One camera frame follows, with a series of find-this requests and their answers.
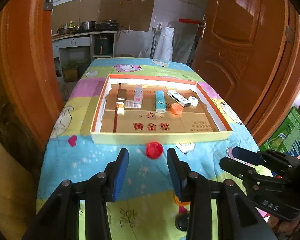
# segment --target red bottle cap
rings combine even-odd
[[[157,159],[163,153],[163,147],[158,142],[150,142],[146,146],[146,155],[150,159]]]

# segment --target shallow box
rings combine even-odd
[[[135,84],[143,85],[143,103],[140,109],[125,109],[117,114],[116,99],[119,90],[127,90],[126,100],[133,100]],[[195,96],[197,107],[186,107],[181,115],[170,112],[175,101],[167,95],[174,89],[185,98]],[[163,90],[167,112],[155,112],[155,91]],[[232,132],[228,122],[197,83],[166,77],[108,75],[92,120],[91,137],[102,144],[161,144],[225,140]]]

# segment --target barcode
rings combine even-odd
[[[124,103],[125,108],[141,108],[140,104],[135,104],[133,100],[126,100]]]

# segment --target brown door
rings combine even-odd
[[[277,72],[289,20],[287,0],[209,0],[192,64],[247,124]]]

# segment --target tablecloth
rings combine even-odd
[[[199,82],[230,124],[233,133],[227,140],[163,145],[157,160],[145,155],[145,145],[104,145],[93,143],[90,126],[99,95],[108,74],[163,76]],[[230,106],[187,65],[143,58],[102,58],[94,60],[78,81],[69,101],[53,127],[42,165],[37,210],[64,179],[79,182],[103,171],[114,161],[121,148],[129,151],[129,166],[119,201],[107,203],[113,240],[180,240],[186,233],[175,227],[179,207],[173,200],[166,153],[175,148],[181,161],[207,179],[234,179],[244,190],[241,180],[221,170],[219,160],[232,157],[233,147],[258,151],[258,146]],[[260,174],[268,169],[258,166]],[[79,239],[84,236],[84,201],[80,205]],[[216,206],[213,202],[213,239],[218,239]]]

